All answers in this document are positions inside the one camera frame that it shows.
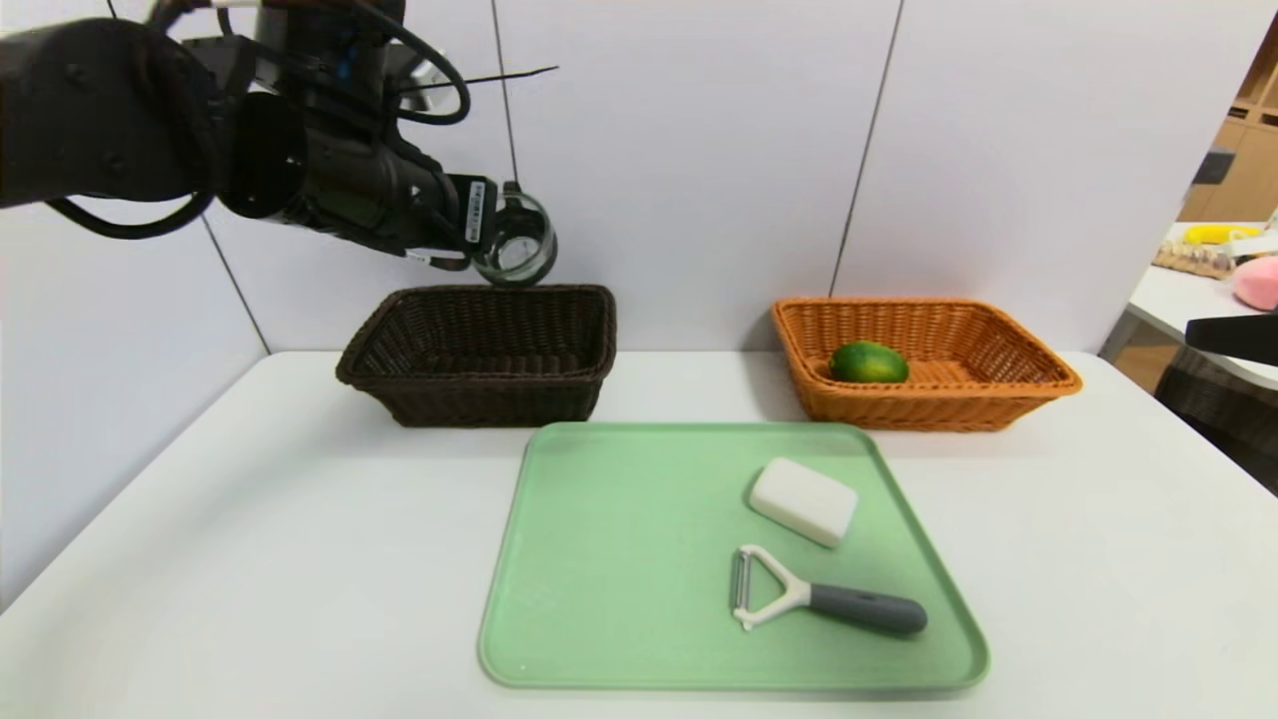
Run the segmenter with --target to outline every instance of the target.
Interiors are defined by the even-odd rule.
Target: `green citrus fruit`
[[[910,367],[891,346],[854,341],[835,350],[829,374],[841,383],[904,383],[910,377]]]

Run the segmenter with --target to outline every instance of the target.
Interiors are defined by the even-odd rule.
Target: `green tray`
[[[773,457],[860,496],[837,549],[749,508]],[[900,639],[797,609],[745,632],[728,595],[736,548],[750,543],[804,580],[914,599],[929,624]],[[753,608],[780,594],[762,566],[751,579]],[[864,433],[562,424],[528,446],[479,660],[509,687],[952,690],[985,676],[989,650]]]

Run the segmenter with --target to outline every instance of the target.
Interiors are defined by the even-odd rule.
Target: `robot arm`
[[[216,197],[245,217],[427,252],[445,269],[474,264],[493,284],[550,272],[556,236],[535,199],[445,172],[400,135],[399,120],[452,124],[470,107],[456,69],[403,27],[404,0],[263,0],[256,40],[167,37],[210,5],[160,0],[146,26],[88,19],[0,41],[0,207],[47,202],[98,234],[142,239]],[[456,87],[455,111],[403,107],[426,61]],[[272,92],[249,92],[254,80]],[[68,199],[78,194],[189,201],[128,226]]]

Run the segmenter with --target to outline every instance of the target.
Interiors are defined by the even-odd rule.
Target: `black handle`
[[[809,607],[902,635],[912,635],[928,626],[928,613],[918,602],[872,591],[813,585]]]

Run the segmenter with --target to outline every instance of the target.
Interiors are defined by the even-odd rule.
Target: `peeler blade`
[[[732,562],[732,610],[750,609],[750,554],[737,550]]]

